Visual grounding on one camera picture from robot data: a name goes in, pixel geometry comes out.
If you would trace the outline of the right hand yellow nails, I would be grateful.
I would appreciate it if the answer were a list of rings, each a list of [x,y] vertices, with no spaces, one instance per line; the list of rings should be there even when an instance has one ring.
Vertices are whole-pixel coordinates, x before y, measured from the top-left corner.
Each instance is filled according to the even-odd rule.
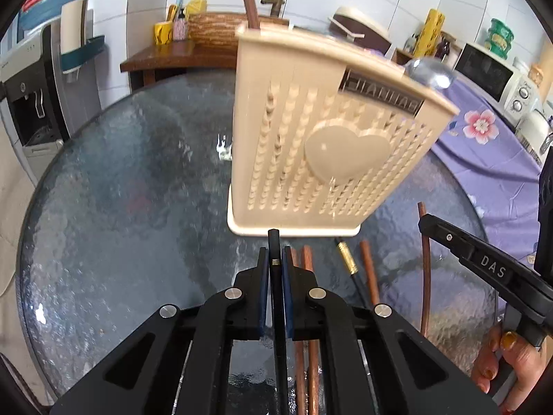
[[[499,381],[499,363],[503,361],[509,373],[513,373],[513,385],[499,404],[500,414],[514,414],[531,395],[552,364],[552,338],[547,336],[540,347],[532,346],[515,331],[506,331],[501,322],[487,333],[474,360],[470,378],[485,394]]]

